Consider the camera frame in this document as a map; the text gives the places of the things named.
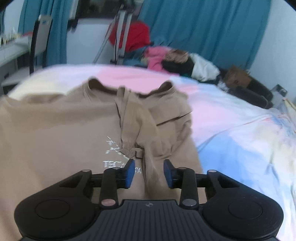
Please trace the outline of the tan printed t-shirt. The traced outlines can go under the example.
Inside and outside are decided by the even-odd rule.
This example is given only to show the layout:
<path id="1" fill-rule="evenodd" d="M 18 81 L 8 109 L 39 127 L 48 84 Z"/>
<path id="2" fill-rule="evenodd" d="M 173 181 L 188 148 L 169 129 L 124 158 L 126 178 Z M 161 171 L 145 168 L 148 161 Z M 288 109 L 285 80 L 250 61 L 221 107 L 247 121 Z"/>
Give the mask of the tan printed t-shirt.
<path id="1" fill-rule="evenodd" d="M 119 199 L 178 199 L 163 162 L 201 172 L 187 96 L 171 82 L 147 94 L 96 79 L 66 95 L 1 98 L 1 240 L 18 240 L 16 206 L 83 169 L 101 173 L 135 160 Z"/>

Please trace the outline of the tan black clothes pile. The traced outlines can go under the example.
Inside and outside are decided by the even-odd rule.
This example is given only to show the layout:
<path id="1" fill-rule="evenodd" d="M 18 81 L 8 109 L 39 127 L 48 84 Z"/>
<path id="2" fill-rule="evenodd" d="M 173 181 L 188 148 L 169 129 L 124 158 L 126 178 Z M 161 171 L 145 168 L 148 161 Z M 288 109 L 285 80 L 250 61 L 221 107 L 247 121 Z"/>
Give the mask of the tan black clothes pile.
<path id="1" fill-rule="evenodd" d="M 170 50 L 162 60 L 163 68 L 179 75 L 191 76 L 194 62 L 189 53 L 179 49 Z"/>

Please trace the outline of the pink clothes pile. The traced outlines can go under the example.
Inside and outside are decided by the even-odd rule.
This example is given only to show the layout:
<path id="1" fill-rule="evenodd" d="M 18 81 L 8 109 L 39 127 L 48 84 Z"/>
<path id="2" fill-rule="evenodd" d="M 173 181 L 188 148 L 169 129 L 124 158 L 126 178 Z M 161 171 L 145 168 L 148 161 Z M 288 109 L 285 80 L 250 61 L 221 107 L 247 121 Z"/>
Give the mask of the pink clothes pile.
<path id="1" fill-rule="evenodd" d="M 172 48 L 166 46 L 147 47 L 144 51 L 144 57 L 147 59 L 147 68 L 149 70 L 168 73 L 163 66 L 162 61 Z"/>

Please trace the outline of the pastel tie-dye bed sheet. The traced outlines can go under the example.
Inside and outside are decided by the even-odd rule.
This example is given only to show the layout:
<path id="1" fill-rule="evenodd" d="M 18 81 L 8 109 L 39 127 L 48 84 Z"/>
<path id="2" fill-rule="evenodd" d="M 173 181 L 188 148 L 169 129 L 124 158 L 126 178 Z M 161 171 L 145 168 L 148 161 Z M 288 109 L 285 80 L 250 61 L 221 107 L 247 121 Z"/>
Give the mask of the pastel tie-dye bed sheet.
<path id="1" fill-rule="evenodd" d="M 284 212 L 279 240 L 295 240 L 295 110 L 262 109 L 211 84 L 144 68 L 111 65 L 56 65 L 38 71 L 9 92 L 69 92 L 90 77 L 110 87 L 149 92 L 170 80 L 192 107 L 193 139 L 202 168 L 215 169 L 271 197 Z"/>

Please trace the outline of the white garment on pile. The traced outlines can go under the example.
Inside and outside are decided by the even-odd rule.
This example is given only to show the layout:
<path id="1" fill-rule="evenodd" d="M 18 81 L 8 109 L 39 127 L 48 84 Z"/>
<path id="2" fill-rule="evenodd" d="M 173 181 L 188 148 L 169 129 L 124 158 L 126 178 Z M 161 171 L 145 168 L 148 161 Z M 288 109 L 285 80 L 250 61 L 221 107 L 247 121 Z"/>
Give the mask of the white garment on pile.
<path id="1" fill-rule="evenodd" d="M 189 56 L 194 63 L 191 74 L 193 79 L 205 82 L 215 80 L 220 74 L 220 70 L 212 62 L 204 59 L 197 53 L 191 53 Z"/>

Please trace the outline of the red garment on stand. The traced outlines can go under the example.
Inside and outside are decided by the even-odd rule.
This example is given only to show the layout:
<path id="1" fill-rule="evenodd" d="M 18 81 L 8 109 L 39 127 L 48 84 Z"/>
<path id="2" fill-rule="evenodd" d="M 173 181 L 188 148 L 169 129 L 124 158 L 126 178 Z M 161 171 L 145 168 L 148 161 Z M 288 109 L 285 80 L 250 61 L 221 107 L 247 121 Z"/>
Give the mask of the red garment on stand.
<path id="1" fill-rule="evenodd" d="M 110 36 L 109 36 L 109 42 L 114 45 L 115 44 L 115 35 L 117 32 L 117 23 L 114 26 L 114 29 L 112 30 Z M 120 37 L 120 43 L 119 47 L 122 47 L 123 37 L 125 33 L 125 25 L 123 24 L 121 37 Z M 128 37 L 126 41 L 125 51 L 131 52 L 136 49 L 149 46 L 151 44 L 150 35 L 149 35 L 149 27 L 141 22 L 141 21 L 132 21 L 129 27 L 128 31 Z"/>

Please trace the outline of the blue curtain right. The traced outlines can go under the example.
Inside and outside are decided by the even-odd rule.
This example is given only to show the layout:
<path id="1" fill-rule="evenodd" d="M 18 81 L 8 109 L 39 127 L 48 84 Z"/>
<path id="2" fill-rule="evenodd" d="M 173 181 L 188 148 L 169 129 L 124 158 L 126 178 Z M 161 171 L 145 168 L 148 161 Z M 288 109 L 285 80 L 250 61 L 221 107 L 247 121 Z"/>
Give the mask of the blue curtain right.
<path id="1" fill-rule="evenodd" d="M 249 69 L 271 1 L 144 1 L 139 20 L 156 45 L 197 53 L 217 67 Z"/>

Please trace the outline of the blue curtain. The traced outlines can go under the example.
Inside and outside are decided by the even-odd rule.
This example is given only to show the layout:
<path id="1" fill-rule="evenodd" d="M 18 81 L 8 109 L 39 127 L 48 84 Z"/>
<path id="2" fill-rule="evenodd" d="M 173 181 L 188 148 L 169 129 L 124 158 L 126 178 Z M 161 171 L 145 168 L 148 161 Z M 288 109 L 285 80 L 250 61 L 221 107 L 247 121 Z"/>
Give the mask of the blue curtain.
<path id="1" fill-rule="evenodd" d="M 271 1 L 144 1 L 139 20 L 156 45 L 197 53 L 217 67 L 249 69 Z"/>
<path id="2" fill-rule="evenodd" d="M 18 32 L 32 32 L 30 61 L 43 67 L 67 63 L 67 25 L 72 1 L 24 1 Z"/>

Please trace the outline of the white dresser desk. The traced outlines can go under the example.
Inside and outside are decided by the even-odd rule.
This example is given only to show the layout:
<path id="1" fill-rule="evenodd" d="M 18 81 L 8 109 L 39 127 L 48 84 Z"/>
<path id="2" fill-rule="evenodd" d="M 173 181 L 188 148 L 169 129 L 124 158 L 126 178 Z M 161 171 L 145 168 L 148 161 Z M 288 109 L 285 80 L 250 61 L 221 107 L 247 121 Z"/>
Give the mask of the white dresser desk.
<path id="1" fill-rule="evenodd" d="M 7 94 L 20 81 L 30 76 L 29 66 L 18 67 L 18 58 L 29 55 L 31 41 L 31 36 L 24 36 L 1 46 L 1 94 Z"/>

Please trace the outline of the grey black chair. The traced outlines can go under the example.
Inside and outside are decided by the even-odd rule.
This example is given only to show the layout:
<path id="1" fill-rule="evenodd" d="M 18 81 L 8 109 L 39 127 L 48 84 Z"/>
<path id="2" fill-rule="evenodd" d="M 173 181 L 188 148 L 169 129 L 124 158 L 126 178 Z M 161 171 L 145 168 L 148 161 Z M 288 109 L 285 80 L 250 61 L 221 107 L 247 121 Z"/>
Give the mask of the grey black chair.
<path id="1" fill-rule="evenodd" d="M 42 67 L 47 66 L 47 49 L 51 27 L 52 17 L 50 15 L 39 15 L 35 21 L 29 57 L 30 74 L 35 71 L 35 58 L 40 54 L 42 54 Z"/>

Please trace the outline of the metal tripod stand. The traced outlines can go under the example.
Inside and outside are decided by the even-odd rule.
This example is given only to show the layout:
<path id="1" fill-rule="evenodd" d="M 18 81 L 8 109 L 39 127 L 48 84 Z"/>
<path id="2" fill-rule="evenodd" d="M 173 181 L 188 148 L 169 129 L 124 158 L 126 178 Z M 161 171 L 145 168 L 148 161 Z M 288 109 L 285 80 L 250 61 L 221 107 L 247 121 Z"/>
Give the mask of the metal tripod stand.
<path id="1" fill-rule="evenodd" d="M 113 57 L 111 58 L 110 63 L 114 65 L 121 65 L 123 63 L 133 12 L 134 8 L 125 9 L 124 5 L 119 8 L 117 14 L 107 29 L 103 43 L 101 44 L 99 51 L 92 62 L 93 64 L 98 62 L 107 42 L 110 40 L 112 33 L 115 33 L 115 40 L 113 44 Z"/>

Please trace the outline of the blue curtain left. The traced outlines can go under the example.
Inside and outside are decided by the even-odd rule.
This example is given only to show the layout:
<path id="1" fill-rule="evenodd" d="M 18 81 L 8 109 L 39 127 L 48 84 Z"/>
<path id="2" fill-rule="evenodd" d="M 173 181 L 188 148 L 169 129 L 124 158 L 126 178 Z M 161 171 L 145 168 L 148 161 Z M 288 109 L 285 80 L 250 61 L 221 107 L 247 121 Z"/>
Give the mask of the blue curtain left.
<path id="1" fill-rule="evenodd" d="M 67 63 L 67 25 L 72 1 L 24 1 L 18 32 L 32 32 L 30 61 L 43 67 Z"/>

